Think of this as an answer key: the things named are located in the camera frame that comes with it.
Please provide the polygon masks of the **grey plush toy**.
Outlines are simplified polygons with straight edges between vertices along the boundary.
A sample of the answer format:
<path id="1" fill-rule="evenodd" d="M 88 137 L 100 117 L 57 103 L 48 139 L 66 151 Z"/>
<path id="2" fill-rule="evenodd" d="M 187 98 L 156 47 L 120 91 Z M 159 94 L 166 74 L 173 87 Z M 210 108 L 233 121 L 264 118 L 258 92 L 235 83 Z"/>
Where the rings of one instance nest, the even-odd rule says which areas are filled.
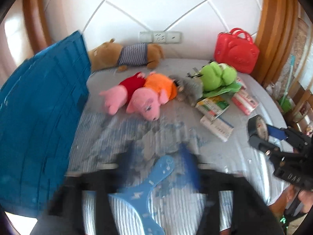
<path id="1" fill-rule="evenodd" d="M 185 101 L 190 106 L 195 107 L 196 103 L 203 97 L 203 83 L 199 77 L 182 77 L 179 75 L 169 75 L 177 87 L 175 99 Z"/>

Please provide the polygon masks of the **white blue medicine box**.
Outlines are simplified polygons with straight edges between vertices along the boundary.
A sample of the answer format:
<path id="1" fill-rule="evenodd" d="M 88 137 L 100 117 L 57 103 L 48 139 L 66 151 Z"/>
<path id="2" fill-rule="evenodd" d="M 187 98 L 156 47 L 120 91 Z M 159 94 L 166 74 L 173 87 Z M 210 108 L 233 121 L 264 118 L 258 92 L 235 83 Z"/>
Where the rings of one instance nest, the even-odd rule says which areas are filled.
<path id="1" fill-rule="evenodd" d="M 210 121 L 207 117 L 203 116 L 200 119 L 200 123 L 223 142 L 228 141 L 234 129 L 233 125 L 222 118 L 216 118 L 214 121 Z"/>

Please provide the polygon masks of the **blue plastic storage crate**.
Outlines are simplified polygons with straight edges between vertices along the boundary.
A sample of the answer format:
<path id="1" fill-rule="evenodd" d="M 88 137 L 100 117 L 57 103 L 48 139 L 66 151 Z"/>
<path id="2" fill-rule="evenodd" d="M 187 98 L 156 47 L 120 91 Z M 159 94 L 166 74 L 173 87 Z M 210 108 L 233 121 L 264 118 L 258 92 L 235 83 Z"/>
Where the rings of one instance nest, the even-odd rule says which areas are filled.
<path id="1" fill-rule="evenodd" d="M 91 73 L 76 31 L 25 60 L 1 88 L 1 206 L 39 216 L 63 183 Z"/>

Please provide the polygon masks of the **brown bear plush striped shirt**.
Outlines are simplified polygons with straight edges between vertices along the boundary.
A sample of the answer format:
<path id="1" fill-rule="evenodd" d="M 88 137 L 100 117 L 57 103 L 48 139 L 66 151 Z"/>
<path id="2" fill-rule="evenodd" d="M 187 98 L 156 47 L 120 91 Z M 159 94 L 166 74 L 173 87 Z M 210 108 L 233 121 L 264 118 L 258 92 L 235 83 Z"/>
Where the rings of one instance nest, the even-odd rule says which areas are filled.
<path id="1" fill-rule="evenodd" d="M 88 56 L 91 71 L 106 70 L 117 67 L 122 72 L 132 66 L 146 66 L 153 70 L 165 58 L 163 48 L 155 43 L 136 43 L 123 46 L 114 39 L 90 50 Z"/>

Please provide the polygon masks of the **small pink white box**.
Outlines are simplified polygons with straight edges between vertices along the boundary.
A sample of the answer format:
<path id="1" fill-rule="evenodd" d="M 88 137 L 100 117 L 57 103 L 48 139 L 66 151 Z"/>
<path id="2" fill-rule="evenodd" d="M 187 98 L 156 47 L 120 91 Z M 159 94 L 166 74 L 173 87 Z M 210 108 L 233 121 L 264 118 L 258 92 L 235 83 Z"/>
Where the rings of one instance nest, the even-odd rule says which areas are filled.
<path id="1" fill-rule="evenodd" d="M 246 89 L 247 89 L 247 87 L 246 87 L 244 81 L 243 81 L 240 77 L 238 77 L 238 76 L 237 76 L 237 78 L 236 78 L 236 83 L 240 85 L 240 88 L 241 88 L 241 89 L 243 89 L 243 90 L 246 90 Z"/>

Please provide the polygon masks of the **pink pig plush orange dress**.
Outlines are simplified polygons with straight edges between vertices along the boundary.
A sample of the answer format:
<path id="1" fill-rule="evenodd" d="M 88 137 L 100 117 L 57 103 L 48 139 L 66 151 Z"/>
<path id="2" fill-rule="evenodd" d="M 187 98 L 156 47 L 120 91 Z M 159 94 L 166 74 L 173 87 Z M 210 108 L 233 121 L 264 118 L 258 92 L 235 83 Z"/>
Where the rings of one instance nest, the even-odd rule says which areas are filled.
<path id="1" fill-rule="evenodd" d="M 144 86 L 134 91 L 126 112 L 137 113 L 148 121 L 160 118 L 160 107 L 177 96 L 177 87 L 168 76 L 151 72 Z"/>

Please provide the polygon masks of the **wooden chair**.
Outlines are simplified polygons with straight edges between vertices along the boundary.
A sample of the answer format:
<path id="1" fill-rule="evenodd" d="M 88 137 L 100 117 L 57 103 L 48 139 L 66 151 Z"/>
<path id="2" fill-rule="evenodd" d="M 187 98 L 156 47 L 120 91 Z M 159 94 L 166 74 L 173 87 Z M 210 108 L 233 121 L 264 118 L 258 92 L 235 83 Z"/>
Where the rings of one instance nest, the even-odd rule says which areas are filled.
<path id="1" fill-rule="evenodd" d="M 294 82 L 289 97 L 295 106 L 284 115 L 288 126 L 307 135 L 312 131 L 312 79 L 304 89 L 299 82 Z"/>

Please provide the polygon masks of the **pink white medicine box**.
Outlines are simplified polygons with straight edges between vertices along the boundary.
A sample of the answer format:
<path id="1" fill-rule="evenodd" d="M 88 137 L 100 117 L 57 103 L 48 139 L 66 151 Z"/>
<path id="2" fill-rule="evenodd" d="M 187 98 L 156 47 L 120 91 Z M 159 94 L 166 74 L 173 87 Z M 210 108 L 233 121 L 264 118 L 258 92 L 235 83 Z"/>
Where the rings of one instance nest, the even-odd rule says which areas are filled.
<path id="1" fill-rule="evenodd" d="M 231 100 L 245 115 L 250 115 L 258 106 L 258 101 L 244 89 L 236 92 Z"/>

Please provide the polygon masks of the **green frog plush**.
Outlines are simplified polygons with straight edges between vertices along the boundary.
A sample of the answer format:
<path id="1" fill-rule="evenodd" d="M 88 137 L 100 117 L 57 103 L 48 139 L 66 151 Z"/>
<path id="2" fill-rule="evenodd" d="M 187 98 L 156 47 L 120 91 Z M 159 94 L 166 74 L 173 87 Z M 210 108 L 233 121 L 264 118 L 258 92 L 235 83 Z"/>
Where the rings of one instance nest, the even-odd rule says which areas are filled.
<path id="1" fill-rule="evenodd" d="M 236 93 L 242 85 L 237 82 L 237 70 L 226 64 L 211 63 L 202 67 L 201 70 L 193 68 L 194 74 L 188 73 L 189 78 L 198 79 L 202 82 L 203 98 L 211 98 L 224 93 Z"/>

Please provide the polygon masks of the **red plastic toy case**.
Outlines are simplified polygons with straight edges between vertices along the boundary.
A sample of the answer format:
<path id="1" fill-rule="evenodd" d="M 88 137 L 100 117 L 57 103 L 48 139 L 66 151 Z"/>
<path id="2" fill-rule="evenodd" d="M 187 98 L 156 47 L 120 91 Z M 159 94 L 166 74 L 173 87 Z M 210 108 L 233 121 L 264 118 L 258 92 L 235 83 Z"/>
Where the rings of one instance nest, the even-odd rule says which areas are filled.
<path id="1" fill-rule="evenodd" d="M 241 28 L 218 34 L 214 60 L 234 67 L 240 73 L 250 74 L 258 60 L 259 48 L 251 35 Z"/>

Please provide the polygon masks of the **pink pig plush red dress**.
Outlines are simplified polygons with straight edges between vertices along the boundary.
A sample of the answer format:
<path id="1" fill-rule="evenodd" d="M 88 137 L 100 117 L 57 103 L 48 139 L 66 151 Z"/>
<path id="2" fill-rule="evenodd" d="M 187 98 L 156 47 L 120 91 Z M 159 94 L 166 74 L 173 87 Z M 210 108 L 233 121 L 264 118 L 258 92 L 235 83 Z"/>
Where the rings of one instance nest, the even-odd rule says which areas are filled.
<path id="1" fill-rule="evenodd" d="M 144 87 L 145 82 L 145 74 L 138 72 L 124 79 L 118 85 L 101 91 L 99 96 L 103 97 L 102 110 L 110 115 L 116 114 L 122 106 L 129 103 L 137 89 Z"/>

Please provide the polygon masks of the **green yellow medicine box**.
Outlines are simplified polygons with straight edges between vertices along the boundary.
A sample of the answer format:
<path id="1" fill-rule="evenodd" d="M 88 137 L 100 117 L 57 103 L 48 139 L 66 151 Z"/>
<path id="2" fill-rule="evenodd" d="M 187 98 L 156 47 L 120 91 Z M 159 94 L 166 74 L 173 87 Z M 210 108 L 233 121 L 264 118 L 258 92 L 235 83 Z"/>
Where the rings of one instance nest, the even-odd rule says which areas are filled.
<path id="1" fill-rule="evenodd" d="M 229 103 L 220 96 L 204 98 L 198 101 L 195 108 L 210 121 L 216 120 L 228 108 Z"/>

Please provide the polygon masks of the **black tape roll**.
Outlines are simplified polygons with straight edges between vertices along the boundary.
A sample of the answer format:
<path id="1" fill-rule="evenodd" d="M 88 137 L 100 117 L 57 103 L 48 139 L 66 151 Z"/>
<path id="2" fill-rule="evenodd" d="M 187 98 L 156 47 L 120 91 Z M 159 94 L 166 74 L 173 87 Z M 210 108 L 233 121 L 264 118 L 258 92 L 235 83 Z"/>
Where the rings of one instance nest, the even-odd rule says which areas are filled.
<path id="1" fill-rule="evenodd" d="M 248 120 L 247 131 L 249 137 L 258 136 L 260 139 L 268 141 L 267 124 L 261 115 L 253 116 Z"/>

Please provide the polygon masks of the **white wall socket panel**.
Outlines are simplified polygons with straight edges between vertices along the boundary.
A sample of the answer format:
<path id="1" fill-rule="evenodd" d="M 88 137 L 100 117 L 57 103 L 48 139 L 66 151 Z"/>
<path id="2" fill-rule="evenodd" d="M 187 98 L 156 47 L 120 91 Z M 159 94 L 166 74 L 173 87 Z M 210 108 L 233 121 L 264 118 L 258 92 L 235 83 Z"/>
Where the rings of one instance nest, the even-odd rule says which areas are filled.
<path id="1" fill-rule="evenodd" d="M 142 31 L 139 41 L 144 43 L 179 44 L 183 34 L 179 31 Z"/>

